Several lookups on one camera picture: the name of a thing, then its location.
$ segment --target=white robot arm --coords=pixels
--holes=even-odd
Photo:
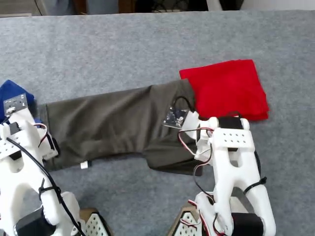
[[[21,95],[7,102],[18,99],[25,101]],[[35,123],[27,106],[11,107],[10,124],[0,125],[0,229],[9,236],[83,233],[84,221],[80,220],[74,194],[61,193],[43,168],[44,158],[58,154],[56,143],[45,125]],[[40,195],[42,207],[21,219],[23,196],[28,189]]]
[[[263,185],[266,178],[260,177],[257,165],[259,159],[255,156],[249,127],[249,122],[244,118],[212,117],[201,121],[197,112],[188,113],[180,133],[185,132],[196,140],[197,151],[193,153],[195,159],[200,160],[201,165],[213,166],[216,185],[213,192],[200,192],[194,201],[189,201],[196,206],[200,219],[194,224],[187,224],[181,219],[177,233],[181,228],[188,227],[188,232],[201,235],[203,225],[206,235],[209,236],[276,234],[267,189]],[[231,161],[236,161],[237,166],[232,165]],[[241,202],[231,197],[234,187],[244,192],[254,213],[247,213]]]

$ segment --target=gray carpet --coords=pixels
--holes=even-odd
[[[271,111],[267,121],[252,124],[252,134],[277,235],[314,235],[314,22],[313,11],[0,19],[0,83],[11,79],[43,103],[165,83],[182,68],[254,59]],[[212,174],[209,167],[200,178],[208,190]],[[191,177],[152,171],[139,156],[53,176],[81,207],[97,207],[118,236],[165,235],[182,204],[199,192]]]

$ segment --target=pants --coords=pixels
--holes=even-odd
[[[41,120],[61,154],[45,162],[49,170],[116,154],[142,153],[155,170],[192,174],[197,161],[177,140],[178,129],[162,125],[177,96],[194,104],[187,80],[106,93],[39,106]],[[177,108],[186,109],[183,99]],[[188,136],[184,141],[194,149]]]

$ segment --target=red cloth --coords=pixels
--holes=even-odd
[[[268,118],[266,94],[253,60],[230,60],[180,70],[195,92],[195,108],[204,118],[238,111],[249,120]]]

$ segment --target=blue cloth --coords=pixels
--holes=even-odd
[[[33,94],[30,94],[11,80],[7,80],[3,83],[0,87],[0,121],[5,119],[3,102],[22,93],[26,94],[28,105],[31,105],[34,102]]]

